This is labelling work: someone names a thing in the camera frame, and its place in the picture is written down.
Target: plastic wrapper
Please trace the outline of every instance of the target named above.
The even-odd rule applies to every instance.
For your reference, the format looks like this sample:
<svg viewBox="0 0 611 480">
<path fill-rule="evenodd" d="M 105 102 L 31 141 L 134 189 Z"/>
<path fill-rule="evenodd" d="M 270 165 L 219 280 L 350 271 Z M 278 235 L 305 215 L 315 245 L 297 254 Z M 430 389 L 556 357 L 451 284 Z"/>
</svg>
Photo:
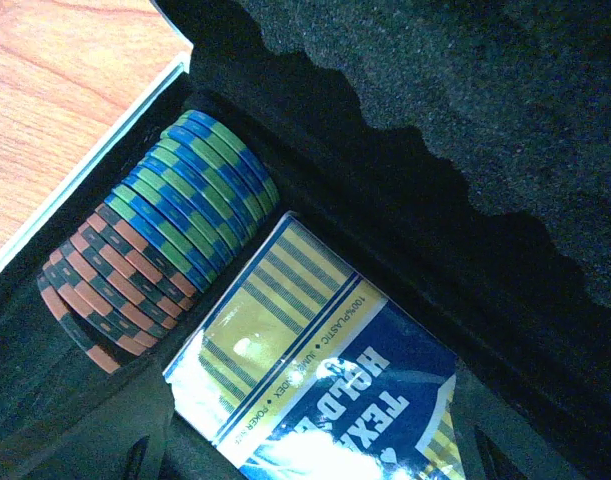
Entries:
<svg viewBox="0 0 611 480">
<path fill-rule="evenodd" d="M 251 479 L 460 480 L 455 362 L 287 214 L 165 377 Z"/>
</svg>

